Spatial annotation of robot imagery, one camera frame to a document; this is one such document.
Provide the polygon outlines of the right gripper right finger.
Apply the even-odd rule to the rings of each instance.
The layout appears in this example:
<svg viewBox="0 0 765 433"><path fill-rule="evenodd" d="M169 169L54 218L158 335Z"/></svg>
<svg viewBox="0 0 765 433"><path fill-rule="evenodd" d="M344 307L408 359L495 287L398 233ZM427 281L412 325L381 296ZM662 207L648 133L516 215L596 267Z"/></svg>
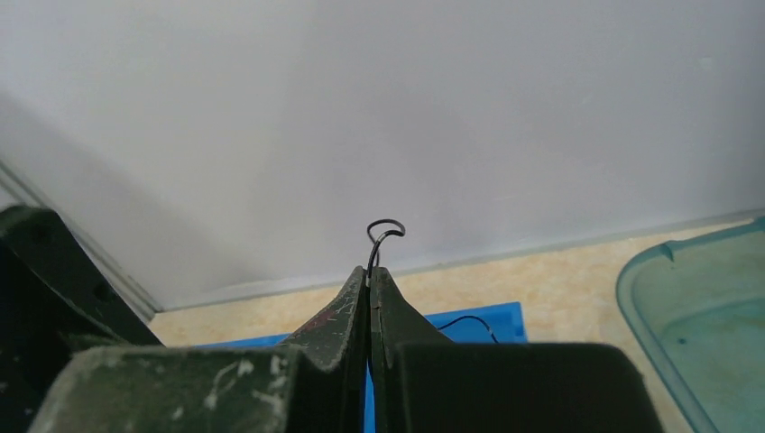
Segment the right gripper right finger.
<svg viewBox="0 0 765 433"><path fill-rule="evenodd" d="M641 373L592 343L458 343L369 273L370 373L380 432L659 432Z"/></svg>

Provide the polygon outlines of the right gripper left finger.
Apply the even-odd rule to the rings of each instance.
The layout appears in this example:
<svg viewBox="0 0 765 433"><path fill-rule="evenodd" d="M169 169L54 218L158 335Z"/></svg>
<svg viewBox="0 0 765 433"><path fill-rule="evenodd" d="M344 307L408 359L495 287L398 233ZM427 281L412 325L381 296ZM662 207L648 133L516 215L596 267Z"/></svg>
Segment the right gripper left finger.
<svg viewBox="0 0 765 433"><path fill-rule="evenodd" d="M266 347L101 346L55 380L33 432L360 432L368 293L355 268Z"/></svg>

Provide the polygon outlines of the blue three-compartment bin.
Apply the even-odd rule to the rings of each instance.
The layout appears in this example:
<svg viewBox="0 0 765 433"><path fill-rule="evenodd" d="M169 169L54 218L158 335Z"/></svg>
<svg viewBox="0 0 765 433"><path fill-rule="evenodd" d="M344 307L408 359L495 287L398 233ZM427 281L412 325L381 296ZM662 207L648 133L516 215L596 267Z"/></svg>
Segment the blue three-compartment bin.
<svg viewBox="0 0 765 433"><path fill-rule="evenodd" d="M429 314L426 320L439 332L454 342L463 344L512 344L528 341L522 317L521 303L518 301L491 306L461 309ZM258 336L241 340L227 341L198 347L270 347L279 344L289 334ZM376 432L373 381L370 370L366 369L364 428L365 433Z"/></svg>

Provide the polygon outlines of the teal transparent plastic lid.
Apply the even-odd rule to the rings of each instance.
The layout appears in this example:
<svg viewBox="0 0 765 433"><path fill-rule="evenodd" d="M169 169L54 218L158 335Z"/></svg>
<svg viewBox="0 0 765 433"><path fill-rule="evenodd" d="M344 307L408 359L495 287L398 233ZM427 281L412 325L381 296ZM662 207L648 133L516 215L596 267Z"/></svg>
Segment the teal transparent plastic lid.
<svg viewBox="0 0 765 433"><path fill-rule="evenodd" d="M616 299L696 432L764 430L764 220L634 256Z"/></svg>

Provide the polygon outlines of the aluminium corner post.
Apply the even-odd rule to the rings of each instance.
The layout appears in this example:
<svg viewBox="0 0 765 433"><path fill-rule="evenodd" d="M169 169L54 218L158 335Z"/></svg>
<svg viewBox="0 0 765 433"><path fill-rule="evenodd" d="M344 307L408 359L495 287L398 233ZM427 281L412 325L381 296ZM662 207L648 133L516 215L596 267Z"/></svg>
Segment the aluminium corner post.
<svg viewBox="0 0 765 433"><path fill-rule="evenodd" d="M143 323L160 311L158 301L118 265L71 217L8 163L1 163L1 188L19 201L5 215L13 251L57 296L79 313L105 323L126 313Z"/></svg>

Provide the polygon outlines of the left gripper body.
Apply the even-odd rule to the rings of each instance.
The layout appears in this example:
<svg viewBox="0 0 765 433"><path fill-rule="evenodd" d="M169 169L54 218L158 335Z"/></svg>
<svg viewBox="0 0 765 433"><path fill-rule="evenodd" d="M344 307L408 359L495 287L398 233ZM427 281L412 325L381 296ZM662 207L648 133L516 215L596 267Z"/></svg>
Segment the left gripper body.
<svg viewBox="0 0 765 433"><path fill-rule="evenodd" d="M80 351L102 345L159 345L148 326L126 313L105 323L54 294L13 251L1 212L1 430L24 432L60 371Z"/></svg>

